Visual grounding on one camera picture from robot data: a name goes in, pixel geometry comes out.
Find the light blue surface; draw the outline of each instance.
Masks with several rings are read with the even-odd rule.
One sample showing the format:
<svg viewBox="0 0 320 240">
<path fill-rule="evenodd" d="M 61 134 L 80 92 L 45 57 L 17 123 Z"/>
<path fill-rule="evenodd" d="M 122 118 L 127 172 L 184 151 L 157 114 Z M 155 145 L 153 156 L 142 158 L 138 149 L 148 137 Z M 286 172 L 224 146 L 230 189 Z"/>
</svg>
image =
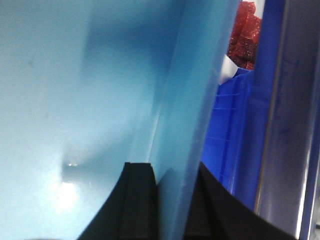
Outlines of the light blue surface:
<svg viewBox="0 0 320 240">
<path fill-rule="evenodd" d="M 186 2 L 150 157 L 160 180 L 161 240 L 184 233 L 237 6 L 237 0 Z"/>
<path fill-rule="evenodd" d="M 179 239 L 236 2 L 0 2 L 1 239 L 76 239 L 149 161 Z"/>
</svg>

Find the blue container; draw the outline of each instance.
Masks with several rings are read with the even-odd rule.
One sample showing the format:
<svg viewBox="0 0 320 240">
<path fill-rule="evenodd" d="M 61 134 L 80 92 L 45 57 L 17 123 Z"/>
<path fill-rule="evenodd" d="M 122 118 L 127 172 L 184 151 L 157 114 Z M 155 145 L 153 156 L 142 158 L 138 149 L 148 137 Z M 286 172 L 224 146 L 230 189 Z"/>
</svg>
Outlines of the blue container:
<svg viewBox="0 0 320 240">
<path fill-rule="evenodd" d="M 218 88 L 208 126 L 202 161 L 230 192 L 233 191 L 253 71 L 239 68 Z"/>
</svg>

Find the red food item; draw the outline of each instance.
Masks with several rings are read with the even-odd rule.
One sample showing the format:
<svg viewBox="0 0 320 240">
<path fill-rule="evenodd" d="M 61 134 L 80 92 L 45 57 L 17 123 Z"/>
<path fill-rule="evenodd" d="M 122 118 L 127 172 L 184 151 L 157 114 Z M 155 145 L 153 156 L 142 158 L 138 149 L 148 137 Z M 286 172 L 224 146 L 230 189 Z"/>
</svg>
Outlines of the red food item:
<svg viewBox="0 0 320 240">
<path fill-rule="evenodd" d="M 261 22 L 261 18 L 254 15 L 248 15 L 240 36 L 246 39 L 251 39 L 253 43 L 257 44 L 260 35 Z"/>
<path fill-rule="evenodd" d="M 232 48 L 237 44 L 238 38 L 247 22 L 248 16 L 253 15 L 256 11 L 256 5 L 254 2 L 241 1 L 236 12 L 235 22 L 230 37 L 229 48 Z"/>
<path fill-rule="evenodd" d="M 233 26 L 228 57 L 240 68 L 252 70 L 260 36 L 261 18 L 254 16 L 254 2 L 241 1 Z"/>
</svg>

